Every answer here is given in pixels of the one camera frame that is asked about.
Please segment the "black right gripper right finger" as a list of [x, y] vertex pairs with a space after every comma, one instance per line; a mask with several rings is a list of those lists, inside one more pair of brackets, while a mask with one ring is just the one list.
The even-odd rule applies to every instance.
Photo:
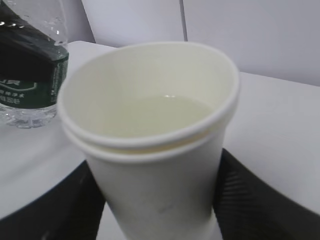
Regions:
[[224, 240], [318, 240], [320, 215], [276, 191], [222, 150], [212, 207]]

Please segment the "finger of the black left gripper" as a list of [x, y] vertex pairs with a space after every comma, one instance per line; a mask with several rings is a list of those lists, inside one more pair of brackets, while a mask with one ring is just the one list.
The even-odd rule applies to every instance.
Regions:
[[0, 6], [0, 78], [48, 83], [63, 61], [63, 47], [7, 5]]

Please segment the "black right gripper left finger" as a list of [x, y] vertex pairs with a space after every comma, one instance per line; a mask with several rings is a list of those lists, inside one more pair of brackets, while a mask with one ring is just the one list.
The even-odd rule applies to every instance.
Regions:
[[58, 185], [1, 219], [2, 240], [94, 240], [106, 200], [86, 161]]

